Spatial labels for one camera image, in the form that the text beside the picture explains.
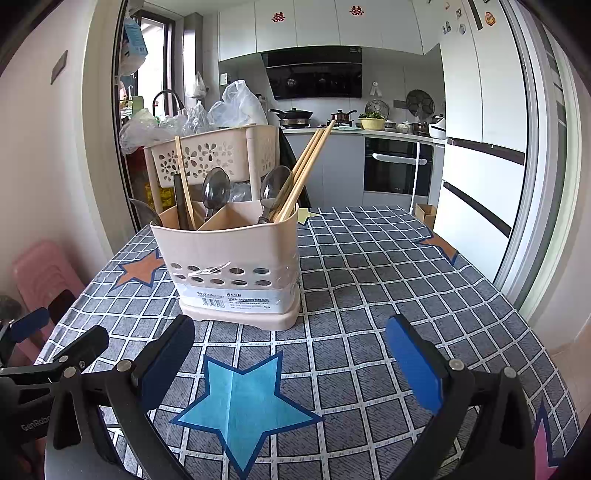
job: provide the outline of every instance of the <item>chopsticks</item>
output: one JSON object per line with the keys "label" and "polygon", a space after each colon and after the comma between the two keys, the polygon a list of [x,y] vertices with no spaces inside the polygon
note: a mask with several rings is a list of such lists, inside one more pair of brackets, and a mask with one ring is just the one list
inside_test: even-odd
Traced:
{"label": "chopsticks", "polygon": [[187,203],[187,213],[189,214],[189,227],[191,227],[192,230],[197,230],[193,204],[191,202],[191,194],[189,193],[189,183],[187,182],[187,171],[184,169],[183,148],[181,147],[181,138],[178,135],[174,137],[174,143],[177,150],[178,171],[181,174],[181,180],[183,181],[183,192]]}
{"label": "chopsticks", "polygon": [[274,223],[287,220],[293,213],[297,199],[300,197],[300,193],[306,185],[306,181],[308,180],[308,176],[314,167],[314,163],[316,162],[316,159],[318,158],[318,155],[320,154],[322,147],[324,147],[324,143],[328,139],[334,126],[335,121],[332,120],[326,129],[318,129],[310,139],[308,146],[306,146],[306,149],[304,149],[302,155],[293,168],[294,187],[290,195],[287,197],[287,200],[281,207],[279,213],[275,215],[273,219]]}

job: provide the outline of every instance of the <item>checkered tablecloth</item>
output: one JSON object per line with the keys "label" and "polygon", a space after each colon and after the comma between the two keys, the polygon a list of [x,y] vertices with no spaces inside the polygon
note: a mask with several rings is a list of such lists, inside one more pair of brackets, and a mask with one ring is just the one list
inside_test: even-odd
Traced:
{"label": "checkered tablecloth", "polygon": [[[426,227],[397,207],[314,210],[298,229],[302,310],[285,332],[196,322],[191,352],[163,404],[149,413],[163,439],[195,478],[233,479],[236,472],[214,434],[170,424],[204,389],[204,354],[246,369],[283,350],[281,392],[323,422],[279,433],[264,444],[249,479],[387,478],[430,418],[417,403],[384,341],[385,321],[406,315],[446,357],[471,369],[518,371],[532,421],[542,400],[549,410],[554,456],[579,433],[574,404],[544,347],[498,290],[461,255],[454,265],[419,244]],[[93,325],[111,336],[90,367],[111,369],[135,358],[181,313],[165,267],[153,285],[113,288],[118,265],[157,247],[143,229],[100,272],[56,326],[39,362]],[[476,418],[470,409],[443,471],[457,464]],[[107,423],[116,424],[110,409]],[[141,476],[125,438],[110,429],[125,467]]]}

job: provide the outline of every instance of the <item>blue gripper pad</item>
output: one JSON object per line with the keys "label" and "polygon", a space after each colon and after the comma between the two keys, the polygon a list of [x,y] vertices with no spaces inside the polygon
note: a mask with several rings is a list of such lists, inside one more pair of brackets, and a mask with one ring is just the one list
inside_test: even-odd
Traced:
{"label": "blue gripper pad", "polygon": [[135,359],[138,364],[143,364],[144,361],[149,362],[141,377],[138,378],[139,403],[143,411],[155,410],[160,406],[183,366],[194,339],[193,320],[185,315],[179,315],[160,338],[146,345]]}
{"label": "blue gripper pad", "polygon": [[436,415],[443,404],[443,382],[417,345],[423,340],[414,329],[409,333],[396,315],[386,322],[386,340],[418,402]]}
{"label": "blue gripper pad", "polygon": [[37,330],[42,329],[48,322],[49,312],[47,309],[37,309],[29,315],[17,320],[10,326],[10,340],[15,343],[21,343]]}

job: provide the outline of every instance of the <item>cooking pan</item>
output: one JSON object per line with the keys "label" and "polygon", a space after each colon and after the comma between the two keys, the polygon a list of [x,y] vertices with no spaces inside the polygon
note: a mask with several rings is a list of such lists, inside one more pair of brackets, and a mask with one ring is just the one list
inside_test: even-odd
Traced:
{"label": "cooking pan", "polygon": [[337,113],[331,113],[331,120],[335,120],[338,124],[349,124],[351,120],[349,115],[356,113],[357,110],[351,110],[349,113],[344,113],[342,110],[338,110]]}
{"label": "cooking pan", "polygon": [[312,116],[312,112],[306,112],[305,110],[298,110],[297,108],[292,108],[291,110],[287,110],[282,112],[281,110],[276,110],[274,108],[269,110],[270,112],[276,113],[279,117],[279,120],[293,120],[293,119],[304,119],[308,120]]}

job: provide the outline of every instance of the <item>metal spoon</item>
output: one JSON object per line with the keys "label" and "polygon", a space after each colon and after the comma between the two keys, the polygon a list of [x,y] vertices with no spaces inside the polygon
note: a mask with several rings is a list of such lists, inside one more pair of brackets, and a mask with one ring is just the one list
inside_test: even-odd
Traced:
{"label": "metal spoon", "polygon": [[129,199],[131,205],[135,207],[141,220],[147,220],[147,223],[154,222],[157,226],[163,226],[162,220],[150,205],[140,200]]}
{"label": "metal spoon", "polygon": [[258,223],[269,223],[269,217],[285,202],[294,185],[291,170],[284,165],[273,168],[261,184],[262,215]]}
{"label": "metal spoon", "polygon": [[222,168],[211,170],[203,182],[203,205],[207,222],[230,199],[230,177]]}

